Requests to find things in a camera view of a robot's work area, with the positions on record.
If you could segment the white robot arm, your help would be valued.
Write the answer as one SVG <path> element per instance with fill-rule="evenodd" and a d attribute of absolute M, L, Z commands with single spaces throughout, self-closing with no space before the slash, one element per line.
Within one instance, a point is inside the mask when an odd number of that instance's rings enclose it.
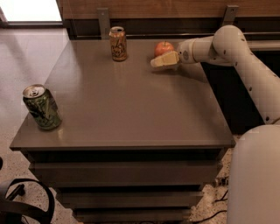
<path fill-rule="evenodd" d="M 227 224 L 280 224 L 280 78 L 234 25 L 184 40 L 150 62 L 153 67 L 178 63 L 232 67 L 242 82 L 230 113 L 241 136 L 229 170 Z"/>

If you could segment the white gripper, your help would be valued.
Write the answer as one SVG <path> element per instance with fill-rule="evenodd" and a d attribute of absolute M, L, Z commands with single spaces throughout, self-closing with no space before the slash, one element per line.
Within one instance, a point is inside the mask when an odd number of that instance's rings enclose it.
<path fill-rule="evenodd" d="M 162 55 L 157 56 L 156 58 L 150 61 L 152 68 L 161 68 L 161 67 L 174 67 L 179 63 L 179 60 L 182 63 L 192 64 L 195 63 L 193 57 L 193 44 L 195 38 L 187 39 L 178 44 L 177 52 L 169 51 L 165 52 Z"/>

